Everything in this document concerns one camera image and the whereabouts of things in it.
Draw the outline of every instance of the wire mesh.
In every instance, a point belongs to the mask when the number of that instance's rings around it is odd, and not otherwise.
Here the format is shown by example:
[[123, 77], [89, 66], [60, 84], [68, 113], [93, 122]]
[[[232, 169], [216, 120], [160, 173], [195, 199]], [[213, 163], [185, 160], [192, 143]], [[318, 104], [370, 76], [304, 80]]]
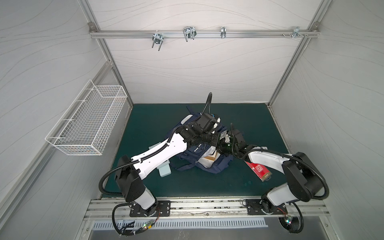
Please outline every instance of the wire mesh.
[[122, 86], [93, 86], [63, 130], [48, 142], [67, 155], [101, 155], [127, 98]]

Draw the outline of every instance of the green mat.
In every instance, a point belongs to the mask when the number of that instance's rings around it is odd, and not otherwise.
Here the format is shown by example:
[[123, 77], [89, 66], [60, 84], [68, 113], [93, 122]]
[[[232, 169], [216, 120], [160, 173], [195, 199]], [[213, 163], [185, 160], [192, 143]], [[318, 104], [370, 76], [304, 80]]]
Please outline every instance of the green mat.
[[[148, 150], [158, 142], [180, 120], [189, 114], [188, 104], [135, 104], [129, 117], [113, 168], [123, 155], [132, 157]], [[204, 104], [189, 104], [196, 112]], [[232, 122], [244, 134], [247, 143], [267, 146], [268, 149], [287, 153], [287, 149], [265, 104], [212, 104], [211, 112], [221, 118], [221, 123], [229, 128]], [[177, 166], [189, 164], [176, 157], [170, 159]], [[197, 167], [179, 172], [171, 168], [172, 174], [160, 177], [157, 169], [143, 181], [156, 197], [204, 197], [204, 196], [245, 196], [263, 195], [267, 190], [284, 182], [285, 176], [277, 170], [272, 172], [269, 181], [262, 182], [257, 175], [239, 159], [229, 163], [229, 167], [219, 174], [212, 174]], [[119, 192], [111, 177], [105, 189]]]

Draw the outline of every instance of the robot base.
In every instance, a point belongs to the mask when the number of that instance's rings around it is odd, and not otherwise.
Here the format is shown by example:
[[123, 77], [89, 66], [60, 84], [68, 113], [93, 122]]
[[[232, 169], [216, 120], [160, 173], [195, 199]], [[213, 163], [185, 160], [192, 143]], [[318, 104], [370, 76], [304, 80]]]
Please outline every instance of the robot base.
[[[262, 205], [260, 204], [261, 199], [246, 199], [245, 200], [245, 206], [247, 207], [247, 214], [248, 215], [281, 215], [283, 214], [280, 210], [276, 209], [276, 211], [272, 213], [266, 213], [263, 210]], [[285, 204], [281, 204], [280, 206], [276, 206], [276, 208], [280, 208], [285, 213], [287, 213], [287, 209], [285, 207]]]
[[[159, 201], [157, 205], [156, 211], [148, 217], [157, 217], [160, 211], [160, 217], [169, 217], [170, 213], [170, 201]], [[139, 204], [134, 204], [131, 208], [131, 212], [129, 213], [130, 217], [147, 217], [143, 214], [143, 209]]]

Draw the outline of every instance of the white wire basket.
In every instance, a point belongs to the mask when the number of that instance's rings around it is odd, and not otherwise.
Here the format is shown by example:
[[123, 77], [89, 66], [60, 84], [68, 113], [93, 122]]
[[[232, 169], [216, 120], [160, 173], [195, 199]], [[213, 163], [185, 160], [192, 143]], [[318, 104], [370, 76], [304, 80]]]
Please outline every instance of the white wire basket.
[[67, 155], [101, 155], [126, 98], [122, 86], [90, 80], [45, 140]]

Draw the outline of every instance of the navy blue backpack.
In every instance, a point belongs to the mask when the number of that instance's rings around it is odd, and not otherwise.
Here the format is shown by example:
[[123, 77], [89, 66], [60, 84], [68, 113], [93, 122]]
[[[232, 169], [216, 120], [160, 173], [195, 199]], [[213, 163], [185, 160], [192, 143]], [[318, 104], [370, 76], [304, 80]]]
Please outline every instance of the navy blue backpack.
[[[192, 110], [190, 106], [187, 106], [188, 111], [192, 115], [186, 122], [183, 124], [187, 124], [190, 122], [193, 122], [197, 117], [200, 116], [200, 113], [196, 113]], [[175, 125], [175, 127], [182, 125], [181, 121]], [[226, 131], [227, 128], [222, 126], [220, 129], [218, 129], [218, 132]], [[172, 129], [167, 133], [165, 139], [169, 138], [170, 134], [172, 132]], [[228, 167], [228, 163], [233, 160], [233, 156], [225, 156], [224, 154], [221, 154], [220, 157], [213, 162], [212, 166], [210, 168], [204, 167], [201, 163], [198, 162], [198, 160], [203, 156], [203, 154], [210, 148], [211, 146], [208, 144], [201, 144], [200, 146], [192, 146], [189, 149], [185, 150], [182, 153], [177, 154], [176, 156], [179, 157], [181, 160], [186, 160], [190, 164], [187, 164], [182, 167], [176, 167], [172, 162], [169, 164], [171, 167], [175, 168], [178, 171], [184, 171], [187, 169], [191, 169], [193, 167], [198, 167], [206, 172], [211, 173], [219, 173], [226, 169]]]

